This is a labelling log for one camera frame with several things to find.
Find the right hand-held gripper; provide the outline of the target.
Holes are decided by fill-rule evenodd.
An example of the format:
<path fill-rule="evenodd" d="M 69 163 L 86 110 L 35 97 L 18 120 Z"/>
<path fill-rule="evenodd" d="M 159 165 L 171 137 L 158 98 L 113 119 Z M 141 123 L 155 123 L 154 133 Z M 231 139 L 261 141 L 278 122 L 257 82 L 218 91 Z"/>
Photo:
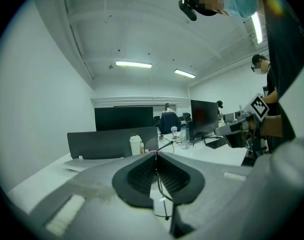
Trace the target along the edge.
<path fill-rule="evenodd" d="M 255 96 L 244 109 L 240 109 L 233 123 L 218 127 L 215 135 L 225 136 L 231 148 L 246 148 L 253 155 L 259 157 L 267 150 L 264 137 L 261 136 L 262 121 L 269 112 L 269 108 L 262 97 Z"/>

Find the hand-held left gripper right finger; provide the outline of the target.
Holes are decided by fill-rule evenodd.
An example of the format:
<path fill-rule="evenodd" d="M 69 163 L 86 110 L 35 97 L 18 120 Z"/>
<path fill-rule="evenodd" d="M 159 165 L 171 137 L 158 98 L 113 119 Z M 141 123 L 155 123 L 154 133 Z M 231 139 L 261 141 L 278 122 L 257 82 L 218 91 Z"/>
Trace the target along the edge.
<path fill-rule="evenodd" d="M 156 219 L 156 240 L 174 240 L 209 224 L 248 178 L 251 167 L 158 153 L 156 172 L 170 221 Z"/>

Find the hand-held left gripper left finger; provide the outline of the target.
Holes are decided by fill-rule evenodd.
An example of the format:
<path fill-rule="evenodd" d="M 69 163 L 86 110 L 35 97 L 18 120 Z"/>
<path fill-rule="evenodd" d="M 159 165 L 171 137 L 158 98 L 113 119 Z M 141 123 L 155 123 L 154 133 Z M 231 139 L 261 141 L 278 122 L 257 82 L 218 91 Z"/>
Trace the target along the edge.
<path fill-rule="evenodd" d="M 33 221 L 54 240 L 174 240 L 150 208 L 125 203 L 114 174 L 141 159 L 131 156 L 88 168 L 42 199 Z"/>

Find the person's right forearm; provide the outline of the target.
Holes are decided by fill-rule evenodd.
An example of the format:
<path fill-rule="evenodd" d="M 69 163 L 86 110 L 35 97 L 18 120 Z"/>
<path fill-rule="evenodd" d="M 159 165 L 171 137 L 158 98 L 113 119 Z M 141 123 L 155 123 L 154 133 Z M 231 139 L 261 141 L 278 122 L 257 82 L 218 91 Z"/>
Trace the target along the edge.
<path fill-rule="evenodd" d="M 280 115 L 267 116 L 262 121 L 262 136 L 283 137 L 282 118 Z"/>

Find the black keyboard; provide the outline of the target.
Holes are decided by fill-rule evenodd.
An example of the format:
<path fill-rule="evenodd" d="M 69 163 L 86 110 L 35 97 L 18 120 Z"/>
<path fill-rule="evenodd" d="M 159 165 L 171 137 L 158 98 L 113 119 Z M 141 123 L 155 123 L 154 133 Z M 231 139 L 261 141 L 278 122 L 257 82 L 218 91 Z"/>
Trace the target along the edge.
<path fill-rule="evenodd" d="M 206 141 L 204 142 L 207 147 L 212 149 L 217 149 L 227 144 L 227 141 L 223 137 L 217 138 L 211 142 L 206 142 Z"/>

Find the black computer monitor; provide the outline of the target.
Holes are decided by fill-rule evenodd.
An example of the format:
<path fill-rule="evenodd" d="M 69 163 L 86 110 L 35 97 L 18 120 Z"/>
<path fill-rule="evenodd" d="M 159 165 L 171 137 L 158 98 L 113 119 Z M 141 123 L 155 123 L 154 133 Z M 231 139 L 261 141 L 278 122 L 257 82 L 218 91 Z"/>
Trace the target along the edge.
<path fill-rule="evenodd" d="M 97 131 L 152 127 L 154 125 L 153 108 L 148 106 L 95 108 L 94 114 Z"/>
<path fill-rule="evenodd" d="M 211 136 L 219 127 L 218 106 L 215 102 L 191 100 L 191 114 L 189 127 L 192 144 L 202 137 Z"/>

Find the grey closed laptop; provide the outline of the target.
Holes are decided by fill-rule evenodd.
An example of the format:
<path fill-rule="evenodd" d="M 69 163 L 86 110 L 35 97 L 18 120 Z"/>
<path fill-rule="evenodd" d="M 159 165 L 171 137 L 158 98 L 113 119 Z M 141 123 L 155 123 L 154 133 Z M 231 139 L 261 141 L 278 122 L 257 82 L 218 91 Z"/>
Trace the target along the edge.
<path fill-rule="evenodd" d="M 62 165 L 62 167 L 70 171 L 81 172 L 94 166 L 111 163 L 121 159 L 123 158 L 120 157 L 120 158 L 111 158 L 111 159 L 72 159 L 65 162 Z"/>

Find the clear water bottle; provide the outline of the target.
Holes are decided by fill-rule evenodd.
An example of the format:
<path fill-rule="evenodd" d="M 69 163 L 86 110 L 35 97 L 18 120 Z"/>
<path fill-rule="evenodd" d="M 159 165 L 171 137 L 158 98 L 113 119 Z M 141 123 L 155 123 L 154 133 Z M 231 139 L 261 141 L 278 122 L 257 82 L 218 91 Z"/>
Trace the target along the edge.
<path fill-rule="evenodd" d="M 189 125 L 187 122 L 183 122 L 181 124 L 181 147 L 184 150 L 187 150 L 190 148 L 190 135 L 189 135 Z"/>

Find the office chair with dark jacket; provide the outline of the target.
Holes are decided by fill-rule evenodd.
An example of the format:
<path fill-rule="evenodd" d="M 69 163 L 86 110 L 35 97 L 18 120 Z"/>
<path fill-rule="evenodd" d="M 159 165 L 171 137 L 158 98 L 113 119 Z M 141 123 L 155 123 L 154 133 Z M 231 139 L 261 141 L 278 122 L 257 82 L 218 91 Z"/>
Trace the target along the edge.
<path fill-rule="evenodd" d="M 181 129 L 181 121 L 174 112 L 165 112 L 162 113 L 157 127 L 162 135 L 170 134 L 172 127 L 176 127 L 179 132 Z"/>

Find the grey desk divider panel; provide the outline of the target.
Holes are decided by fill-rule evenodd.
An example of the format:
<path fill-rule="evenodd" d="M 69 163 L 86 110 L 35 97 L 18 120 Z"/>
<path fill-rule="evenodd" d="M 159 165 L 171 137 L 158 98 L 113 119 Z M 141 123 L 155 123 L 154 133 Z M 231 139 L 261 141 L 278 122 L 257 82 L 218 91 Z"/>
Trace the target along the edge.
<path fill-rule="evenodd" d="M 146 144 L 158 136 L 158 128 L 140 127 L 130 129 L 69 132 L 67 134 L 70 155 L 73 159 L 80 156 L 85 160 L 126 158 L 132 156 L 129 139 L 139 135 Z"/>

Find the long ceiling light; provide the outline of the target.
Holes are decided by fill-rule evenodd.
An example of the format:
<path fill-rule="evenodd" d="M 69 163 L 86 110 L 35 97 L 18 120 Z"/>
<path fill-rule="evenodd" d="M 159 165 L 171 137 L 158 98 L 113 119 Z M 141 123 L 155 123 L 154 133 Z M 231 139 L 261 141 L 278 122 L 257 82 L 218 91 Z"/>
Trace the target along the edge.
<path fill-rule="evenodd" d="M 193 78 L 195 78 L 195 77 L 196 77 L 196 76 L 195 76 L 195 75 L 193 75 L 193 74 L 190 74 L 190 73 L 184 72 L 184 71 L 179 70 L 179 69 L 176 69 L 176 70 L 174 71 L 174 73 L 179 74 L 179 75 L 182 75 L 182 76 L 185 76 L 185 77 L 188 77 L 188 78 L 191 78 L 191 79 L 193 79 Z"/>
<path fill-rule="evenodd" d="M 119 61 L 119 60 L 117 60 L 116 62 L 115 62 L 115 64 L 117 65 L 117 66 L 122 66 L 122 67 L 140 67 L 140 68 L 152 68 L 152 64 L 149 64 L 149 63 L 139 63 L 139 62 L 129 62 L 129 61 Z"/>
<path fill-rule="evenodd" d="M 256 34 L 256 40 L 257 40 L 257 44 L 260 44 L 263 41 L 263 34 L 262 34 L 262 29 L 261 29 L 261 23 L 260 23 L 260 19 L 259 19 L 259 15 L 258 13 L 254 13 L 251 16 L 253 25 L 254 25 L 254 30 L 255 30 L 255 34 Z"/>

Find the white lidded cup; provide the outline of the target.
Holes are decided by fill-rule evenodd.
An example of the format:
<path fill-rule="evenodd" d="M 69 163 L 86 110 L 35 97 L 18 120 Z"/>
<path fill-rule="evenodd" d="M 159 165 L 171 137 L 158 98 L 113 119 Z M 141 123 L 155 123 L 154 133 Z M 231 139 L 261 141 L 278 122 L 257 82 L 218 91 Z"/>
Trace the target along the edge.
<path fill-rule="evenodd" d="M 139 135 L 131 136 L 129 139 L 132 155 L 141 154 L 142 139 Z"/>

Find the person's black t-shirt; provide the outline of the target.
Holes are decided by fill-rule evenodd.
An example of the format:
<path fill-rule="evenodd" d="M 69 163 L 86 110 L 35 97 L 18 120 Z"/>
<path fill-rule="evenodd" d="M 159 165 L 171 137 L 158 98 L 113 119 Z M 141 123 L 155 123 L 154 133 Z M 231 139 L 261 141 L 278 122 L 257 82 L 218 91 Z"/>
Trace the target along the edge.
<path fill-rule="evenodd" d="M 304 67 L 304 0 L 263 0 L 271 68 L 281 98 Z"/>

